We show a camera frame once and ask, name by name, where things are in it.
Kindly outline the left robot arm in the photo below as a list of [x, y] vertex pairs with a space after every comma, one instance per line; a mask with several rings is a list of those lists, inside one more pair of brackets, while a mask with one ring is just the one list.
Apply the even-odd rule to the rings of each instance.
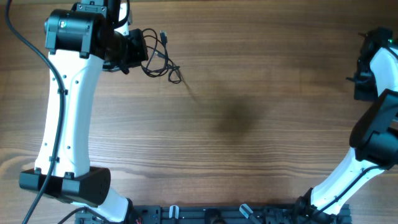
[[42, 146], [19, 186], [90, 212], [105, 223], [140, 223], [131, 200], [111, 188], [107, 168], [90, 164], [88, 134], [103, 71], [128, 73], [147, 60], [139, 29], [129, 30], [129, 3], [81, 1], [45, 21], [50, 91]]

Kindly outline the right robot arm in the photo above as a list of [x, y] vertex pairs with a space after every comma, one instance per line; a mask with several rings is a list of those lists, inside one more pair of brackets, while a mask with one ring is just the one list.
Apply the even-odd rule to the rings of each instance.
[[397, 165], [397, 40], [390, 29], [378, 27], [364, 39], [354, 83], [355, 100], [370, 101], [355, 124], [349, 150], [336, 169], [297, 199], [292, 223], [342, 223], [345, 203], [369, 180]]

